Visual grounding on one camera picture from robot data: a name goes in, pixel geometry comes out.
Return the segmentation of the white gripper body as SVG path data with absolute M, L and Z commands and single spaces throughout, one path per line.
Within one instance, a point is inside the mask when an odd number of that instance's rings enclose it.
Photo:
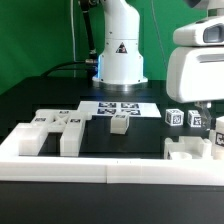
M 224 47 L 178 47 L 169 59 L 166 91 L 179 102 L 224 99 Z

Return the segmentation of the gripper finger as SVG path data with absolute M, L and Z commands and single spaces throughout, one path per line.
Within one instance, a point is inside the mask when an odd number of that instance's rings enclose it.
M 201 126 L 205 130 L 211 128 L 211 114 L 209 109 L 211 108 L 211 103 L 208 101 L 198 101 L 195 103 L 195 106 L 198 108 L 199 114 L 201 115 Z

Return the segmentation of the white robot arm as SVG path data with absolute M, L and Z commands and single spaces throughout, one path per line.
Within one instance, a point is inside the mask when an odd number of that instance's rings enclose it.
M 224 99 L 224 0 L 184 0 L 191 8 L 205 9 L 207 17 L 173 33 L 178 47 L 167 69 L 166 92 L 179 103 L 193 102 L 200 111 L 202 126 L 210 129 L 210 102 Z M 105 47 L 96 52 L 88 39 L 90 56 L 97 63 L 95 86 L 127 91 L 147 83 L 143 56 L 139 53 L 140 16 L 126 0 L 79 0 L 86 28 L 92 7 L 101 4 L 105 18 Z

